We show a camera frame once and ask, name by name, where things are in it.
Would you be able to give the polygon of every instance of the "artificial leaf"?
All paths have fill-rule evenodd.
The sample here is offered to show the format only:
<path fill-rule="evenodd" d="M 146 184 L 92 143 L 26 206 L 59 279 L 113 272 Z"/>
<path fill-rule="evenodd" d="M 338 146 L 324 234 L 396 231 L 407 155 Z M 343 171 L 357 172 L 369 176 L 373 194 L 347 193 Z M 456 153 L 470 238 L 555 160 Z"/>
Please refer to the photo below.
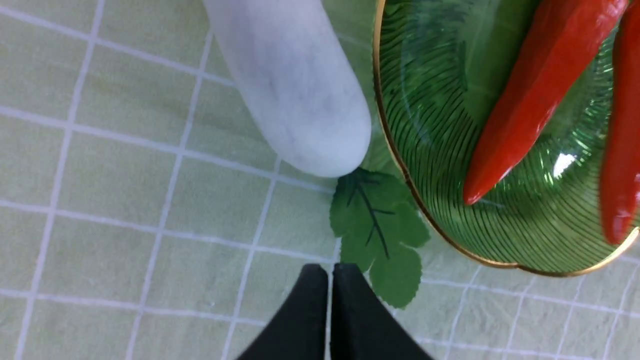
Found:
<path fill-rule="evenodd" d="M 429 231 L 405 183 L 356 169 L 338 180 L 330 220 L 334 234 L 342 237 L 340 260 L 371 270 L 372 282 L 375 272 L 376 294 L 391 306 L 406 306 L 422 274 L 413 248 L 429 240 Z"/>
<path fill-rule="evenodd" d="M 389 259 L 377 258 L 371 266 L 371 288 L 387 304 L 404 308 L 415 297 L 422 276 L 422 262 L 418 253 L 401 244 L 393 244 Z"/>

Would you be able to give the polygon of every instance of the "green glass plate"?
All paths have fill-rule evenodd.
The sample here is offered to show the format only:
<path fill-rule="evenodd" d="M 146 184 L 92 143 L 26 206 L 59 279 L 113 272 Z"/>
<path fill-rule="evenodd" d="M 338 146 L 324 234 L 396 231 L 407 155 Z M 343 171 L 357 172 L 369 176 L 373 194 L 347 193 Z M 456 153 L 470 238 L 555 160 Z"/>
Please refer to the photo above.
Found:
<path fill-rule="evenodd" d="M 545 275 L 599 268 L 598 176 L 612 99 L 612 34 L 527 157 L 465 206 L 472 152 L 540 0 L 380 0 L 374 74 L 383 127 L 436 229 L 488 265 Z"/>

